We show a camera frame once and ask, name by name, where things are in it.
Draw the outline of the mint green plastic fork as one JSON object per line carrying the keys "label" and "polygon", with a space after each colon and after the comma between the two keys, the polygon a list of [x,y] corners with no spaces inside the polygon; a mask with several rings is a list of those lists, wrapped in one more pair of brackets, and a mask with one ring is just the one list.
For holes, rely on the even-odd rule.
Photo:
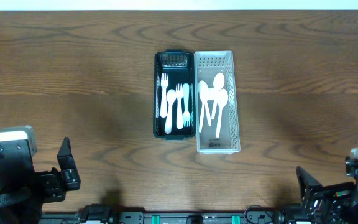
{"label": "mint green plastic fork", "polygon": [[183,101],[184,101],[184,112],[183,112],[183,125],[186,128],[190,127],[190,112],[189,112],[189,98],[190,98],[190,86],[187,83],[183,84]]}

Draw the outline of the white thick-handled spoon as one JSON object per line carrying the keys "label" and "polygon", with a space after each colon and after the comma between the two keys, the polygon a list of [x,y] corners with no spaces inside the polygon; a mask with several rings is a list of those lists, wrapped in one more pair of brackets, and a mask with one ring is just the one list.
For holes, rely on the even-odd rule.
{"label": "white thick-handled spoon", "polygon": [[173,103],[176,100],[176,91],[174,89],[168,90],[167,92],[167,103],[168,103],[168,110],[167,110],[167,117],[165,121],[165,133],[170,134],[172,131],[172,110],[173,110]]}

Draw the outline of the white plastic fork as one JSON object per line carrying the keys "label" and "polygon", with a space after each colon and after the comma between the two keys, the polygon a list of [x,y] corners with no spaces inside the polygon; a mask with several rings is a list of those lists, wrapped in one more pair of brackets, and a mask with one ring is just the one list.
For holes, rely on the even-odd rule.
{"label": "white plastic fork", "polygon": [[177,118],[176,126],[177,129],[183,128],[183,114],[182,114],[182,99],[183,99],[183,85],[178,83],[176,85],[176,98],[177,98]]}
{"label": "white plastic fork", "polygon": [[162,118],[167,117],[167,87],[168,87],[168,74],[162,73],[160,79],[160,86],[162,88],[161,105],[160,105],[160,116]]}

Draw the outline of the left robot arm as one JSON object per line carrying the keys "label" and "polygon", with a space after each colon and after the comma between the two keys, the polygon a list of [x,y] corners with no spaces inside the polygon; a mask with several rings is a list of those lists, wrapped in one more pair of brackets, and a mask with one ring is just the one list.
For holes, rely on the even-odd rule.
{"label": "left robot arm", "polygon": [[57,154],[60,167],[50,171],[35,171],[30,150],[27,139],[0,142],[0,223],[38,223],[44,204],[80,189],[69,138]]}

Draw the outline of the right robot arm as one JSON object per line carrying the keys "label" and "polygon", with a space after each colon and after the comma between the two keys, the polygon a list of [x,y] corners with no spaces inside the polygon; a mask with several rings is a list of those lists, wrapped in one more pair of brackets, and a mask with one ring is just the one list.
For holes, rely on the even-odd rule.
{"label": "right robot arm", "polygon": [[358,159],[347,157],[346,175],[353,182],[323,186],[302,167],[296,168],[301,213],[311,223],[358,223]]}

